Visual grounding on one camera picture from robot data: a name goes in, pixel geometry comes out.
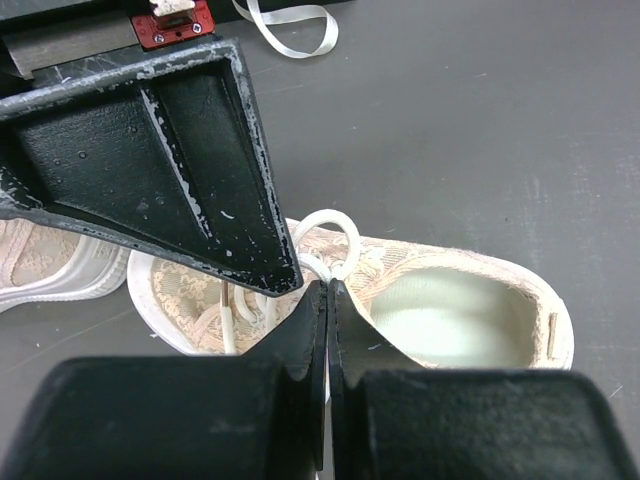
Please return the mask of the white shoelace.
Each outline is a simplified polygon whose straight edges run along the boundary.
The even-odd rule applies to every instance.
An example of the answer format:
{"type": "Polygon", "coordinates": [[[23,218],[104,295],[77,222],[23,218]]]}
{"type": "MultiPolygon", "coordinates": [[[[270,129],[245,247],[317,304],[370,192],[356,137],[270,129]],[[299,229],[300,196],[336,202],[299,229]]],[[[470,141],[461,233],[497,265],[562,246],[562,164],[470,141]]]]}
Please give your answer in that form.
{"type": "MultiPolygon", "coordinates": [[[[322,281],[345,280],[358,265],[361,255],[361,236],[353,220],[335,209],[322,209],[307,215],[291,231],[299,265],[322,281]]],[[[245,290],[221,283],[219,297],[220,325],[226,354],[238,353],[234,334],[237,317],[253,326],[262,324],[266,332],[277,324],[278,301],[257,294],[257,311],[249,308],[245,290]]]]}

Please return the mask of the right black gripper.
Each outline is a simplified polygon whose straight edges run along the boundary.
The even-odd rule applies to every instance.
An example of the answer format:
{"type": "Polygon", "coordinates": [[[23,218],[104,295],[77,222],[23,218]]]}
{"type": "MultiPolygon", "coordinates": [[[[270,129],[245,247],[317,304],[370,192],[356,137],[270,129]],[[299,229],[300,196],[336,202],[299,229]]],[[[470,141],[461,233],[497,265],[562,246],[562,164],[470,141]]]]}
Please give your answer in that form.
{"type": "Polygon", "coordinates": [[[240,43],[207,1],[3,1],[1,215],[279,297],[302,284],[240,43]]]}

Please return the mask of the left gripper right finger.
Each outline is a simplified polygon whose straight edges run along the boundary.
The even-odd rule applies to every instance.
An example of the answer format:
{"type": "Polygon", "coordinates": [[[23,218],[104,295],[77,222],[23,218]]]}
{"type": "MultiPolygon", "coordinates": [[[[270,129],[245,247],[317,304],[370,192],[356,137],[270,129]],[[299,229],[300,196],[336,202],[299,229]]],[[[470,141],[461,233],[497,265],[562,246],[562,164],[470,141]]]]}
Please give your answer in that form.
{"type": "Polygon", "coordinates": [[[338,479],[635,479],[605,397],[587,377],[539,369],[427,369],[327,291],[338,479]]]}

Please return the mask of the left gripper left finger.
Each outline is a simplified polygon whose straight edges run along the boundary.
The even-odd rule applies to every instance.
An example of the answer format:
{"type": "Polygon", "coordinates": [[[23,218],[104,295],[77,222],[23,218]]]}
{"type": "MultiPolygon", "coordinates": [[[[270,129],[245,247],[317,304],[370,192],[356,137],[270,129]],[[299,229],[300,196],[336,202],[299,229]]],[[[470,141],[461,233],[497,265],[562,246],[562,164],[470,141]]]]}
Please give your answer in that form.
{"type": "Polygon", "coordinates": [[[239,356],[85,357],[43,380],[5,479],[312,479],[323,467],[327,286],[239,356]]]}

